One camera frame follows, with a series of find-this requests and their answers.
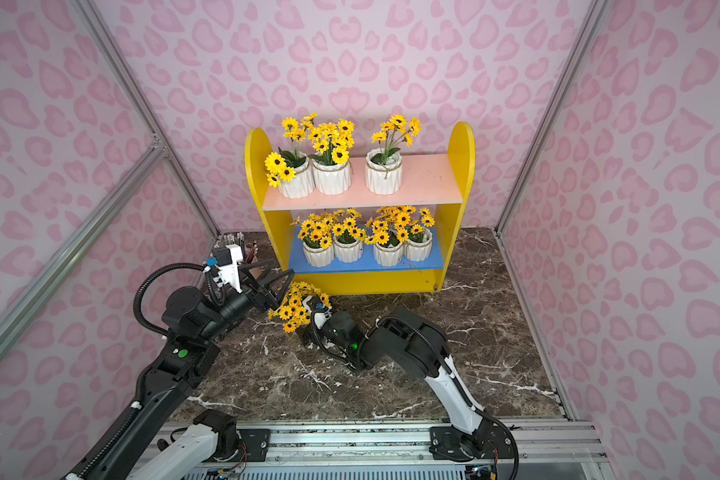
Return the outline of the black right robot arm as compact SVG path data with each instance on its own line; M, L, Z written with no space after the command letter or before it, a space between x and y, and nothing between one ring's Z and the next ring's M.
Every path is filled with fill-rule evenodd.
M449 424L430 429L429 452L435 460L469 463L481 478L497 479L501 459L512 461L511 479L518 476L520 452L512 429L489 414L469 392L451 355L445 331L403 306L364 331L346 311L334 313L328 303L307 303L305 335L324 353L353 373L371 370L389 358L410 376L424 381L447 413Z

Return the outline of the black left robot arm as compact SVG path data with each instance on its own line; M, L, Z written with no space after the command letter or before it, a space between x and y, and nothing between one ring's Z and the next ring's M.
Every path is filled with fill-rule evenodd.
M275 272L272 259L243 264L241 290L231 290L218 304L195 286L175 290L167 299L165 329L143 315L149 286L174 270L203 271L194 263L172 263L151 273L137 289L133 314L144 328L166 337L159 355L138 375L132 400L106 433L72 467L68 479L125 479L163 424L199 387L219 355L216 341L245 319L249 310L277 309L295 272Z

